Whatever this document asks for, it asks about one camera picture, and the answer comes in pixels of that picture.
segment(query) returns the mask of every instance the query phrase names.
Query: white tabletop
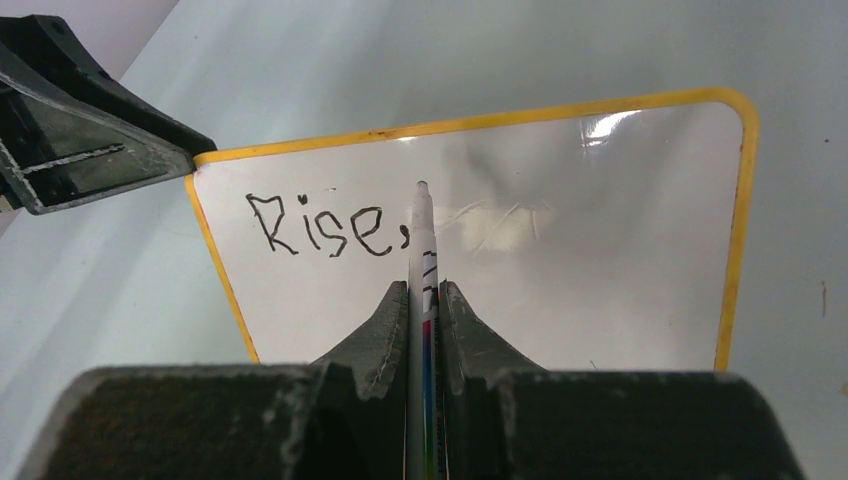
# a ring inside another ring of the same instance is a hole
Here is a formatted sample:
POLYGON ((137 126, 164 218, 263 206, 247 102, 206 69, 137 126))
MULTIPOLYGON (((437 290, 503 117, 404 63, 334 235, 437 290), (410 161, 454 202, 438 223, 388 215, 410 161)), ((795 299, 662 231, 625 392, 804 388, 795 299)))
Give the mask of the white tabletop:
MULTIPOLYGON (((411 3, 183 0, 122 82, 221 148, 703 85, 747 94, 762 133, 730 369, 811 478, 844 478, 848 3, 411 3)), ((248 360, 182 181, 22 214, 0 272, 2 478, 86 368, 248 360)))

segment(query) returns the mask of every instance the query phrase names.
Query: gray table surface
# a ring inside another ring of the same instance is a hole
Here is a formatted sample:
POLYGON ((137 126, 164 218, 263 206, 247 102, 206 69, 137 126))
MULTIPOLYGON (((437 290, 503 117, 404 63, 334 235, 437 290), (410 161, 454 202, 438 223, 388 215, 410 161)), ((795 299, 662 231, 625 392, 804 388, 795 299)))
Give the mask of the gray table surface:
MULTIPOLYGON (((730 369, 769 399, 811 478, 841 479, 846 44, 837 0, 183 0, 122 82, 221 148, 704 85, 745 93, 762 135, 730 369)), ((0 272, 0 478, 86 368, 248 360, 182 181, 22 214, 0 272)))

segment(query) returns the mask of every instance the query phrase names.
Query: white marker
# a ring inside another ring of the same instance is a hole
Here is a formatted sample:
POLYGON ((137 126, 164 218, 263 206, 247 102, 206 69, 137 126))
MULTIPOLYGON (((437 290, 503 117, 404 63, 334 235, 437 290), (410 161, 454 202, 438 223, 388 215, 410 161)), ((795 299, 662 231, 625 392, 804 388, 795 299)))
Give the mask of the white marker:
POLYGON ((445 478, 436 339, 439 273, 436 268, 433 199, 427 182, 418 182, 409 228, 409 394, 406 400, 406 478, 445 478))

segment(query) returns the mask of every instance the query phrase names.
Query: yellow frame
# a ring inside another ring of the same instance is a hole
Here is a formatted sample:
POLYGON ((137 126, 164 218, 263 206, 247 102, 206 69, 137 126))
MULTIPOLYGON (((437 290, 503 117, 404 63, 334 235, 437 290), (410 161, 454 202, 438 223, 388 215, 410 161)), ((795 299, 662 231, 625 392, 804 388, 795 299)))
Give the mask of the yellow frame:
MULTIPOLYGON (((733 336, 733 321, 736 315, 736 299, 739 292, 739 277, 742 270, 742 258, 745 248, 745 234, 748 228, 748 213, 751 206, 751 189, 754 180, 754 168, 756 166, 756 149, 760 136, 760 119, 754 105, 742 94, 721 87, 701 88, 695 90, 683 90, 678 92, 658 93, 640 97, 628 97, 599 102, 581 103, 577 105, 566 105, 558 107, 539 108, 519 112, 497 113, 493 115, 481 115, 477 117, 460 118, 455 120, 442 120, 418 125, 407 125, 403 127, 385 128, 367 132, 347 133, 330 137, 307 138, 290 142, 271 143, 253 147, 235 148, 216 152, 201 153, 194 157, 195 164, 199 167, 209 163, 240 160, 245 158, 260 157, 264 155, 275 155, 278 153, 299 152, 303 150, 314 150, 327 147, 338 147, 357 143, 379 142, 393 140, 401 137, 417 137, 421 135, 434 135, 438 133, 449 133, 461 130, 473 130, 479 128, 502 127, 520 123, 542 122, 559 120, 563 118, 583 117, 588 115, 601 115, 628 110, 644 110, 649 108, 670 107, 675 105, 688 105, 705 102, 721 102, 733 108, 742 120, 742 148, 739 159, 739 173, 736 181, 736 202, 733 208, 733 221, 730 227, 730 249, 727 255, 727 267, 725 270, 724 294, 721 305, 721 318, 719 320, 718 337, 716 342, 716 355, 714 367, 717 370, 726 370, 730 358, 730 344, 733 336)), ((203 231, 212 261, 224 285, 230 307, 239 324, 244 343, 247 346, 251 360, 259 362, 250 332, 244 322, 241 309, 236 301, 233 287, 227 278, 227 272, 221 262, 218 247, 209 231, 209 224, 203 214, 203 207, 197 198, 194 188, 194 175, 186 177, 186 191, 191 201, 197 222, 203 231)))

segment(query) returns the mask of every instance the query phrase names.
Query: black marker writing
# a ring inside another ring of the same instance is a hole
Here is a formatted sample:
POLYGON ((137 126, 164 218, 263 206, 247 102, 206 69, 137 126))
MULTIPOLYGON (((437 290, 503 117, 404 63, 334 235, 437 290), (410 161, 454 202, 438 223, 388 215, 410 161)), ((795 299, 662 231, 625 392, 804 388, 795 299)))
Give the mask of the black marker writing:
POLYGON ((312 229, 309 227, 309 218, 307 218, 306 215, 303 216, 303 224, 306 225, 306 234, 309 235, 309 241, 312 242, 312 246, 314 246, 316 250, 321 250, 321 246, 318 245, 318 242, 315 241, 315 237, 312 236, 312 229))
POLYGON ((370 253, 371 255, 377 256, 377 257, 382 257, 383 255, 387 255, 389 252, 392 251, 392 246, 389 245, 382 252, 377 252, 377 251, 374 251, 374 249, 372 249, 367 243, 365 243, 365 237, 373 234, 374 232, 376 232, 377 230, 380 229, 380 220, 382 218, 383 218, 383 209, 380 208, 380 207, 366 207, 366 208, 363 208, 360 211, 358 211, 358 212, 356 212, 356 213, 354 213, 353 215, 350 216, 350 226, 353 227, 353 235, 356 237, 357 240, 359 240, 359 243, 361 243, 362 246, 365 247, 365 250, 368 250, 368 253, 370 253), (374 226, 371 227, 371 229, 368 230, 367 232, 364 232, 360 235, 359 229, 356 228, 356 220, 359 217, 361 217, 362 215, 365 215, 368 212, 377 212, 377 218, 374 219, 374 226))
POLYGON ((339 245, 339 249, 336 250, 336 253, 330 254, 330 258, 335 258, 342 254, 342 250, 344 250, 344 247, 347 245, 347 238, 343 237, 342 235, 327 235, 327 233, 324 231, 324 228, 321 226, 321 219, 327 216, 329 216, 333 223, 336 224, 336 228, 338 228, 339 230, 342 229, 342 224, 339 223, 339 220, 336 218, 336 216, 333 215, 331 212, 327 211, 321 212, 315 217, 315 226, 318 227, 318 231, 321 232, 321 235, 323 235, 324 238, 342 241, 342 243, 339 245))
POLYGON ((294 250, 293 248, 286 245, 281 240, 277 240, 277 233, 279 233, 279 231, 280 231, 280 222, 282 222, 283 217, 286 216, 286 210, 283 207, 283 199, 280 198, 279 195, 268 198, 268 199, 264 199, 264 198, 259 198, 255 195, 253 195, 252 193, 248 193, 247 195, 245 195, 244 198, 247 199, 247 203, 250 204, 250 208, 253 209, 253 213, 259 219, 259 225, 262 226, 262 231, 265 233, 265 238, 268 239, 268 245, 271 246, 271 251, 276 252, 277 248, 274 245, 279 245, 279 246, 285 248, 286 250, 288 250, 289 253, 291 253, 292 255, 297 255, 298 254, 297 250, 294 250), (271 233, 268 233, 268 226, 265 225, 265 218, 259 212, 259 207, 256 204, 257 203, 269 204, 269 203, 272 203, 272 202, 276 202, 277 206, 280 207, 280 213, 277 215, 277 220, 274 221, 274 229, 271 231, 271 233))
POLYGON ((403 250, 409 246, 409 227, 401 225, 398 228, 400 229, 400 234, 403 235, 403 245, 400 246, 400 249, 403 250))

